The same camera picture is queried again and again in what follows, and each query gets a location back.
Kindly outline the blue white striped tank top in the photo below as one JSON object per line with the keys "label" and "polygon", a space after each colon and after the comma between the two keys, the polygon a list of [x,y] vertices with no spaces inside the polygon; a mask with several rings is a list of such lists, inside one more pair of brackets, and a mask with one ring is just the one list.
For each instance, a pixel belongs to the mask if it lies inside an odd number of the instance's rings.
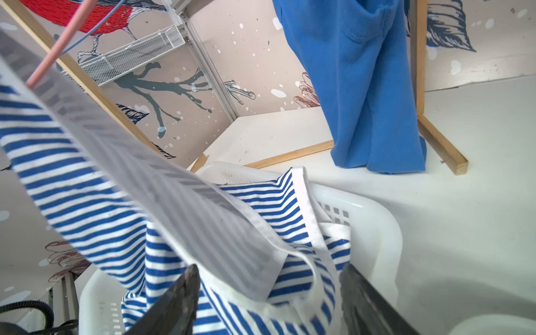
{"label": "blue white striped tank top", "polygon": [[1,35],[1,147],[40,213],[127,290],[127,329],[195,265],[195,334],[341,334],[350,230],[306,170],[234,186],[204,181],[125,131],[63,75]]}

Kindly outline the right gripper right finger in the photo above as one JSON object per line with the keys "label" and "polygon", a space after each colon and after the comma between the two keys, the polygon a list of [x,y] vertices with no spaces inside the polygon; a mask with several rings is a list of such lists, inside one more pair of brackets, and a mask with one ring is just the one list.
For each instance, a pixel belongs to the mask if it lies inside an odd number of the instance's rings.
{"label": "right gripper right finger", "polygon": [[406,334],[418,332],[353,266],[340,275],[343,317],[349,334]]}

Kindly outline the light blue wire hanger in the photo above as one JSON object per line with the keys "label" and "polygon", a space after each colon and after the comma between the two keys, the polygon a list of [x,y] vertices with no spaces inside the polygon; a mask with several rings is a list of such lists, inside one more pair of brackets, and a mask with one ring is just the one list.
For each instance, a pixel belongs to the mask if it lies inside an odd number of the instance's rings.
{"label": "light blue wire hanger", "polygon": [[83,37],[81,37],[80,39],[78,39],[76,42],[74,43],[71,43],[68,47],[65,47],[61,53],[61,55],[63,54],[66,54],[67,52],[69,52],[70,50],[74,49],[74,47],[78,46],[79,44],[81,44],[86,38],[88,38],[89,36],[91,36],[94,32],[96,32],[102,25],[104,25],[107,20],[109,18],[111,18],[114,13],[123,5],[125,1],[124,0],[120,0],[117,5],[105,16],[103,17],[100,22],[98,22],[94,27],[92,27],[88,32],[85,33],[85,35]]}

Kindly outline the white plastic tray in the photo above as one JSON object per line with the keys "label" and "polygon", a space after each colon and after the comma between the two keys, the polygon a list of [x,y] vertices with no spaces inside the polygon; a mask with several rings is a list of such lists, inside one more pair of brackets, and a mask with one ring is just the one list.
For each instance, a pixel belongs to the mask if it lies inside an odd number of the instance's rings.
{"label": "white plastic tray", "polygon": [[478,315],[459,323],[449,335],[535,335],[535,320],[515,315]]}

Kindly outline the wooden clothes rack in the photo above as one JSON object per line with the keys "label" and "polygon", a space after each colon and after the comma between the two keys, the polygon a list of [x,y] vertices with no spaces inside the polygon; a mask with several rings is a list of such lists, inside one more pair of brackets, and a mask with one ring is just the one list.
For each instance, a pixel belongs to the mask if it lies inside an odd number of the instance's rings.
{"label": "wooden clothes rack", "polygon": [[[3,1],[1,25],[22,47],[39,45],[38,60],[49,53],[83,1]],[[67,47],[83,37],[119,1],[97,1]],[[245,166],[266,168],[322,151],[334,140],[308,73],[290,48],[274,8],[275,1],[192,1],[176,14],[167,1],[125,1],[96,32],[53,64],[47,72],[69,79],[93,99],[125,131],[180,166],[189,166],[215,139],[249,119],[261,124],[249,132],[259,140],[285,128],[313,130],[321,118],[327,135],[309,144],[280,149],[250,149]],[[427,148],[456,175],[465,174],[468,160],[424,114],[425,54],[413,46],[424,37],[425,1],[403,1],[410,79],[417,128]],[[80,65],[161,29],[178,26],[185,44],[156,61],[98,86]],[[36,89],[46,78],[35,86]]]}

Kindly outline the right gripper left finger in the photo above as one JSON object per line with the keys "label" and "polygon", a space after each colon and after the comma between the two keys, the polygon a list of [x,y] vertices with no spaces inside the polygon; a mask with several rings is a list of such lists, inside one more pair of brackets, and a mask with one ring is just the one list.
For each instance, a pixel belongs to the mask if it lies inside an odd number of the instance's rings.
{"label": "right gripper left finger", "polygon": [[198,310],[200,274],[190,265],[152,308],[126,332],[130,334],[192,334]]}

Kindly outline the pink wire hanger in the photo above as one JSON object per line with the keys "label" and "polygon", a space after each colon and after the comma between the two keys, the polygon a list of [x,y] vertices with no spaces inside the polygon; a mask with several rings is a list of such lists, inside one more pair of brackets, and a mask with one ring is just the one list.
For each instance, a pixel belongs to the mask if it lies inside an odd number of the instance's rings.
{"label": "pink wire hanger", "polygon": [[37,69],[32,73],[31,77],[26,81],[26,85],[29,89],[35,88],[35,86],[43,79],[58,58],[61,57],[68,43],[71,41],[79,28],[84,24],[96,3],[97,0],[84,0],[82,4],[79,5],[77,11],[75,11],[73,17],[65,27],[62,35],[51,47],[49,53],[47,53],[46,57],[39,64]]}

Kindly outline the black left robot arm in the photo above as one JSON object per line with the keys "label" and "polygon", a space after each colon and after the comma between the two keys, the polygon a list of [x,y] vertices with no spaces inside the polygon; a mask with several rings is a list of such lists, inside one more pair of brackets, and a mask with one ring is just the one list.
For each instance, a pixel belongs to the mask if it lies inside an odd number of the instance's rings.
{"label": "black left robot arm", "polygon": [[1,321],[1,334],[78,334],[79,322],[65,320],[57,324],[53,308],[44,301],[27,300],[1,306],[1,314],[24,310],[16,322]]}

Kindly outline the white perforated plastic basket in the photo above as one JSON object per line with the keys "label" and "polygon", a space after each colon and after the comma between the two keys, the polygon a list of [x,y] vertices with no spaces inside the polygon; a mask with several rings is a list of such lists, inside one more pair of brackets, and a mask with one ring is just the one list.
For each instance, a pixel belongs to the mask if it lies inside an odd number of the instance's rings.
{"label": "white perforated plastic basket", "polygon": [[[346,265],[352,265],[374,287],[380,303],[394,311],[399,296],[395,279],[399,268],[403,239],[396,219],[382,205],[348,192],[310,184],[302,167],[285,174],[255,170],[230,163],[216,162],[202,167],[200,177],[216,182],[221,188],[252,207],[284,242],[306,252],[329,252],[337,275],[329,275],[325,297],[332,299],[335,279]],[[287,304],[305,297],[313,285],[314,274],[301,259],[289,255],[268,303]],[[197,320],[193,334],[336,334],[322,319],[311,326],[273,321],[224,301],[216,293],[205,294],[201,283]],[[145,308],[144,297],[124,304],[119,296],[126,293],[119,284],[100,270],[89,279],[81,294],[79,334],[124,334],[125,327],[139,318]]]}

